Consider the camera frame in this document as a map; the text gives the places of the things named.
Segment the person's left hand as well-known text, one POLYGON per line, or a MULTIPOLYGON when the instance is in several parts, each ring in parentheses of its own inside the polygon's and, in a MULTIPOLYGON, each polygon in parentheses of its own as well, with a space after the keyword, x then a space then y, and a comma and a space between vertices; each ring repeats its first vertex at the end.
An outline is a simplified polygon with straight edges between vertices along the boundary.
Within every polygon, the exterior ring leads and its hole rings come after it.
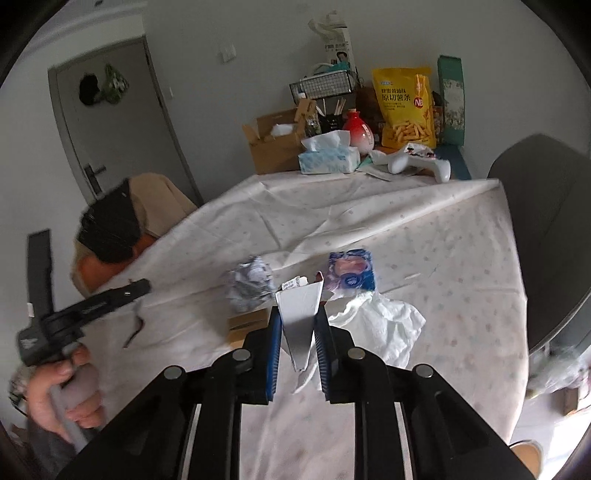
POLYGON ((87 442, 83 429, 104 424, 98 370, 84 345, 74 349, 66 360, 35 369, 27 386, 27 414, 37 426, 76 448, 87 442))

